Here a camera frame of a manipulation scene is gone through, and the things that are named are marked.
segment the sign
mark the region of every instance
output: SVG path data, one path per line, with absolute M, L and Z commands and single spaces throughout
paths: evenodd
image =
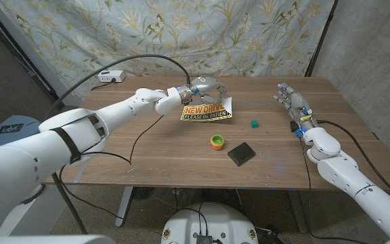
M 180 120 L 182 121 L 215 121 L 219 119 L 232 118 L 232 114 L 227 112 L 222 103 L 203 104 L 197 106 L 185 106 Z

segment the fabric backdrop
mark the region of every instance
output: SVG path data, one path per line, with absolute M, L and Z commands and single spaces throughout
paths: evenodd
M 91 71 L 137 54 L 176 59 L 190 75 L 303 76 L 334 0 L 0 0 L 32 47 L 70 87 Z M 142 58 L 112 69 L 182 76 Z M 98 83 L 76 89 L 82 99 Z

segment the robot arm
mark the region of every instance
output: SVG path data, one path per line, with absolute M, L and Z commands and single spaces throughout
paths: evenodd
M 212 92 L 215 89 L 219 91 L 220 99 L 218 100 L 215 100 L 206 93 Z M 177 90 L 183 103 L 192 101 L 191 97 L 197 94 L 200 95 L 201 101 L 207 104 L 220 103 L 224 98 L 227 97 L 227 90 L 225 89 L 225 86 L 211 77 L 198 77 L 193 80 L 190 85 L 177 87 Z
M 278 85 L 281 98 L 274 98 L 288 109 L 298 137 L 306 145 L 308 158 L 328 182 L 347 193 L 390 238 L 390 195 L 371 182 L 354 159 L 341 150 L 338 140 L 319 127 L 307 100 L 293 88 Z
M 161 90 L 138 89 L 130 98 L 97 111 L 78 108 L 56 115 L 39 126 L 41 133 L 0 146 L 0 225 L 7 214 L 30 192 L 63 165 L 91 160 L 87 152 L 102 151 L 109 135 L 135 117 L 155 110 L 165 115 L 198 93 L 224 88 L 218 81 L 184 86 L 198 92 L 181 98 L 181 87 Z

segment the orange cup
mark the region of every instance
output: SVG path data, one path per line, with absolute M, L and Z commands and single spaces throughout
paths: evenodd
M 223 144 L 225 143 L 225 140 L 220 135 L 214 135 L 210 138 L 210 143 L 213 149 L 215 150 L 221 150 Z

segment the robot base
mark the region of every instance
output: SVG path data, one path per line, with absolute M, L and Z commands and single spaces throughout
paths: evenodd
M 199 207 L 200 203 L 196 203 L 187 208 L 198 211 Z M 171 217 L 163 228 L 161 243 L 197 243 L 200 220 L 196 211 L 182 209 Z M 200 212 L 206 218 L 208 236 L 211 236 L 213 242 L 218 240 L 217 243 L 258 243 L 252 222 L 234 208 L 221 203 L 207 202 L 202 204 Z M 202 216 L 200 219 L 201 233 L 207 236 L 204 219 Z

